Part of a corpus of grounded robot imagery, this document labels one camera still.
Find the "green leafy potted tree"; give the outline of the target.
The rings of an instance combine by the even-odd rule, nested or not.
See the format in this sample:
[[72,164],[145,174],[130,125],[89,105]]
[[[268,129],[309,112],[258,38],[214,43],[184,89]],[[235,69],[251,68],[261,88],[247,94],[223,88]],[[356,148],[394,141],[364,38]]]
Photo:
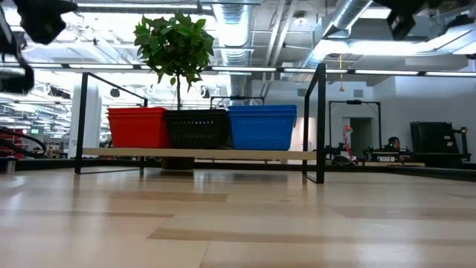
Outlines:
[[177,12],[169,19],[143,16],[133,31],[139,58],[158,81],[168,77],[169,84],[176,88],[178,110],[182,108],[181,81],[185,80],[189,89],[199,82],[214,55],[214,37],[205,25],[205,19],[193,21],[189,15]]

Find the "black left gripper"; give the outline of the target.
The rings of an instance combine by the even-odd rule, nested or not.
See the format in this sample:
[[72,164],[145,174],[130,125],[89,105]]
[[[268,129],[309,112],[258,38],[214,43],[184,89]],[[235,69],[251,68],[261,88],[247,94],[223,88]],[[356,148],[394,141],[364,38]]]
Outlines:
[[20,25],[37,43],[50,44],[66,28],[61,15],[77,9],[74,0],[13,0]]

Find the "red background object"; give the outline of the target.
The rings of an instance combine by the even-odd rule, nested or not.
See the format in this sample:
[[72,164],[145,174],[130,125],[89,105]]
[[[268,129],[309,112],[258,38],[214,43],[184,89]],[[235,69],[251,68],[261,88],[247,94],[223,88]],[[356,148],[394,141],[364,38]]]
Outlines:
[[344,129],[343,129],[344,147],[345,147],[345,150],[348,151],[349,153],[351,152],[351,149],[350,149],[350,136],[351,136],[352,131],[353,131],[353,129],[352,129],[352,127],[351,127],[349,124],[345,124],[345,125],[344,125]]

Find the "wooden shelf black metal frame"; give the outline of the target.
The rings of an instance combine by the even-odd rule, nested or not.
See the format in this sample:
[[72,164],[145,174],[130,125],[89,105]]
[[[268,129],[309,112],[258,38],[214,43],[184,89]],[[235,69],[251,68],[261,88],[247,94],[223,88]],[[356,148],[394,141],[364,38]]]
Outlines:
[[325,118],[326,118],[326,75],[327,65],[318,64],[309,88],[305,95],[304,107],[304,138],[309,134],[309,108],[310,95],[314,89],[318,90],[318,118],[316,123],[317,150],[309,151],[307,145],[303,145],[301,151],[284,150],[201,150],[201,149],[152,149],[152,148],[87,148],[77,150],[77,165],[75,172],[80,174],[83,164],[81,157],[84,155],[98,156],[160,156],[160,157],[194,157],[200,159],[292,159],[301,160],[301,172],[303,176],[315,184],[325,182]]

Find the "black aluminium table frame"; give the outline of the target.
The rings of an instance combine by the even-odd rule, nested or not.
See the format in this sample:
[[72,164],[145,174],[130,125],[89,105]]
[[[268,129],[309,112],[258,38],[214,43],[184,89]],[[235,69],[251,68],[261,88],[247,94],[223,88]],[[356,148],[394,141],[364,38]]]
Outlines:
[[[115,160],[115,159],[84,159],[83,167],[134,167],[141,166],[139,161]],[[60,168],[74,168],[73,159],[34,159],[17,160],[16,171],[24,170],[50,170]],[[198,169],[216,170],[268,170],[268,171],[302,171],[300,165],[272,165],[272,164],[246,164],[246,163],[218,163],[218,162],[197,162],[194,164]],[[408,166],[327,166],[326,172],[360,172],[360,173],[394,173],[409,176],[423,176],[438,179],[449,179],[464,182],[476,182],[476,170],[469,169],[447,169],[435,167],[408,167]]]

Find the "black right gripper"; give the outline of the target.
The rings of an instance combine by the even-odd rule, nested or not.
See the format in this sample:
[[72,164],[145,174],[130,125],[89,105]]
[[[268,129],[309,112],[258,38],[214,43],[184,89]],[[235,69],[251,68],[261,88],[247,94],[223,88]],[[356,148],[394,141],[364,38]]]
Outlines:
[[441,0],[374,0],[390,9],[386,18],[394,40],[403,40],[416,24],[414,15],[424,6],[437,8]]

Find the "black background cabinet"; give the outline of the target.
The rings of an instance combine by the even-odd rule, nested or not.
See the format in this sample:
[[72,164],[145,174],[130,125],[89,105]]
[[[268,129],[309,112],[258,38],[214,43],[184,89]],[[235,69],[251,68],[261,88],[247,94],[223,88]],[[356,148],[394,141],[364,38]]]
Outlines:
[[451,122],[410,122],[414,158],[430,168],[462,168],[471,160],[466,134]]

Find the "black background gantry frame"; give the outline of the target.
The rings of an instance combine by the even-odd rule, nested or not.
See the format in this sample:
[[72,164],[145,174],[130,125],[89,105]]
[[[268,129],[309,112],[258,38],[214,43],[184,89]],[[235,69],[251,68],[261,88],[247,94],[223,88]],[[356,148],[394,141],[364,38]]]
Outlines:
[[379,149],[382,149],[383,147],[383,143],[382,143],[382,108],[381,108],[381,102],[380,101],[365,101],[365,100],[357,100],[357,99],[354,99],[354,100],[329,100],[328,102],[328,111],[327,111],[327,114],[328,114],[328,135],[329,135],[329,143],[328,145],[329,146],[332,146],[334,145],[332,143],[332,105],[334,103],[342,103],[342,104],[345,104],[345,105],[362,105],[363,103],[365,103],[368,107],[371,108],[371,106],[369,106],[370,104],[375,104],[377,106],[377,115],[378,115],[378,119],[377,119],[377,122],[378,122],[378,138],[379,138]]

